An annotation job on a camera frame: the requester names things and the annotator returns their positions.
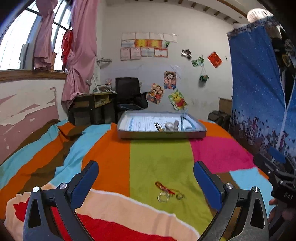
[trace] ceiling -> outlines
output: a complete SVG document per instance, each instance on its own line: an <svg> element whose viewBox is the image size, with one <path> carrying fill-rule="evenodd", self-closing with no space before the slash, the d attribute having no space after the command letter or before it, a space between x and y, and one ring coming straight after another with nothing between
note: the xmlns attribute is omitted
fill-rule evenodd
<svg viewBox="0 0 296 241"><path fill-rule="evenodd" d="M128 2L165 2L181 7L194 8L216 16L230 24L248 23L247 13L253 8L265 9L257 0L106 0L107 5L124 4Z"/></svg>

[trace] metal bolt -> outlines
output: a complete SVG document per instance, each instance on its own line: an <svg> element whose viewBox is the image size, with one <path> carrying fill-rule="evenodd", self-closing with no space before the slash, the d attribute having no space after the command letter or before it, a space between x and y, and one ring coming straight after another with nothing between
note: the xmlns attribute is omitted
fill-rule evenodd
<svg viewBox="0 0 296 241"><path fill-rule="evenodd" d="M60 189L65 189L67 187L67 183L61 183L59 187Z"/></svg>
<svg viewBox="0 0 296 241"><path fill-rule="evenodd" d="M232 189L233 188L233 185L231 183L226 183L225 186L228 189Z"/></svg>
<svg viewBox="0 0 296 241"><path fill-rule="evenodd" d="M258 187L253 187L254 192L259 192L259 188Z"/></svg>
<svg viewBox="0 0 296 241"><path fill-rule="evenodd" d="M34 187L33 188L33 192L38 192L39 191L39 187Z"/></svg>

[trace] light blue patch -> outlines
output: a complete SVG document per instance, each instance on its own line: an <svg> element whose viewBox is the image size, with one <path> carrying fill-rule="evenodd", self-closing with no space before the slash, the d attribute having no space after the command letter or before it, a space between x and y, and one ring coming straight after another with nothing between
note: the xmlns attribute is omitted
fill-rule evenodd
<svg viewBox="0 0 296 241"><path fill-rule="evenodd" d="M26 145L8 158L0 166L0 189L5 187L9 180L21 169L21 167L27 164L39 151L42 150L42 148L55 140L59 133L57 126L62 126L67 122L68 121L64 120L51 126L39 140Z"/></svg>
<svg viewBox="0 0 296 241"><path fill-rule="evenodd" d="M259 187L268 217L270 211L274 207L268 204L269 200L273 199L270 194L272 191L272 185L269 181L259 173L256 167L245 170L230 171L230 175L241 189L251 190L252 187Z"/></svg>
<svg viewBox="0 0 296 241"><path fill-rule="evenodd" d="M94 144L111 129L111 125L91 125L82 132L82 136L72 145L64 164L56 168L54 178L50 183L58 186L61 183L69 183L75 174L81 172L82 159L94 146Z"/></svg>

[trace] blue gripper pad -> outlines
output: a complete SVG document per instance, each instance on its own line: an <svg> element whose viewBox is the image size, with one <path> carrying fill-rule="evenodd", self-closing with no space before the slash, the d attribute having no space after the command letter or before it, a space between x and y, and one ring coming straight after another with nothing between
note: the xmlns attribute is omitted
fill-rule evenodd
<svg viewBox="0 0 296 241"><path fill-rule="evenodd" d="M193 174L195 179L198 182L198 185L201 187L208 203L211 208L217 210L218 212L222 208L222 196L218 188L213 183L212 179L205 172L202 166L195 162L193 166Z"/></svg>
<svg viewBox="0 0 296 241"><path fill-rule="evenodd" d="M276 159L279 163L286 163L286 158L285 156L280 153L276 148L274 147L270 147L268 149L268 153L274 158Z"/></svg>
<svg viewBox="0 0 296 241"><path fill-rule="evenodd" d="M89 190L91 189L91 186L98 176L98 173L99 165L94 161L72 191L70 202L70 208L72 210L82 206Z"/></svg>

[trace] bedspread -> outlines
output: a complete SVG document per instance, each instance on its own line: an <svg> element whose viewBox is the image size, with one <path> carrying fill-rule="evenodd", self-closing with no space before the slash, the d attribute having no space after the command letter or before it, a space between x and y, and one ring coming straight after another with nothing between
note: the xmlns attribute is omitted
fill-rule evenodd
<svg viewBox="0 0 296 241"><path fill-rule="evenodd" d="M241 189L258 186L269 213L272 187L253 156L218 125L202 123L207 135L197 140L121 140L115 124L54 124L0 166L0 219L21 241L32 188L69 182L90 160L99 164L99 175L76 212L95 240L197 240L215 215L193 175L200 160L223 182ZM159 203L156 181L185 197ZM58 211L53 213L63 239L71 240Z"/></svg>

